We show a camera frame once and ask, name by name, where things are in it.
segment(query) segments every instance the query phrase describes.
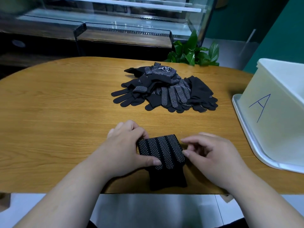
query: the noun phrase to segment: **black pants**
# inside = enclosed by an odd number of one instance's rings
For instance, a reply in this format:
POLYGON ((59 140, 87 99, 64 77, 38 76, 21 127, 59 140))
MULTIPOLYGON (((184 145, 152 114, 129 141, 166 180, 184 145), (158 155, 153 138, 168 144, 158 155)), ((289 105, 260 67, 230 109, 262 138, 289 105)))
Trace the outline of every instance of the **black pants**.
MULTIPOLYGON (((95 226, 95 224, 93 222, 89 221, 87 228, 97 228, 97 226, 95 226)), ((225 226, 218 227, 218 228, 249 228, 249 227, 247 225, 245 218, 242 218, 242 219, 234 221, 233 223, 230 223, 225 226)))

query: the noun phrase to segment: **forearm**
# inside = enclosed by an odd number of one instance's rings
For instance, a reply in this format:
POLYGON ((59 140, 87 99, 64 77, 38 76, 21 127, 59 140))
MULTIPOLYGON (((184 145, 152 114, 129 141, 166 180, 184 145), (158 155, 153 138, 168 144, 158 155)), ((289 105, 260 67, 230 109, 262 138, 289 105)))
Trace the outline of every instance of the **forearm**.
POLYGON ((304 218, 251 171, 229 192, 241 207, 250 228, 304 227, 304 218))
POLYGON ((108 178, 86 159, 61 180, 15 227, 85 228, 108 178))

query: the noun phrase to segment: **fingernail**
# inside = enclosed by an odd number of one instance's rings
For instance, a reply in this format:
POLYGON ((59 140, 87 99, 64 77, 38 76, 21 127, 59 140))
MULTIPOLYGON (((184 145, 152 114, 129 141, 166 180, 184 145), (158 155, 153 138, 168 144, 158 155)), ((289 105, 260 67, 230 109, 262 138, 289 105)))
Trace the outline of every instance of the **fingernail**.
POLYGON ((159 160, 153 160, 153 165, 160 166, 162 163, 159 160))
POLYGON ((189 157, 189 155, 190 155, 190 153, 189 153, 189 151, 188 150, 183 150, 183 154, 186 156, 186 157, 189 157))

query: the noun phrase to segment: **person's left hand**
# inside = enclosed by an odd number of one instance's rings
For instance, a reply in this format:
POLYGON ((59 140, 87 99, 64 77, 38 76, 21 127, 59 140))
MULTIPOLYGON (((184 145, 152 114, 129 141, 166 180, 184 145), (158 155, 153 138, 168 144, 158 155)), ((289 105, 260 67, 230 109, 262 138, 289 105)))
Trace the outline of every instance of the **person's left hand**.
POLYGON ((100 166, 108 179, 126 175, 138 168, 161 165, 156 157, 136 153, 136 142, 141 137, 149 138, 147 131, 136 122, 120 122, 109 131, 107 140, 88 159, 100 166))

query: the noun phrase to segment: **person's right hand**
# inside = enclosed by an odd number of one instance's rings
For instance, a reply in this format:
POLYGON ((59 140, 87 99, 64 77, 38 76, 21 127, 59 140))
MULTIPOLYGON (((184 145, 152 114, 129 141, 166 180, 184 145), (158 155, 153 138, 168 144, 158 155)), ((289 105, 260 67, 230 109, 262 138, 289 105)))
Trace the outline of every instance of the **person's right hand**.
POLYGON ((235 146, 225 138, 201 132, 181 141, 188 144, 184 155, 211 182, 227 191, 242 184, 251 173, 235 146))

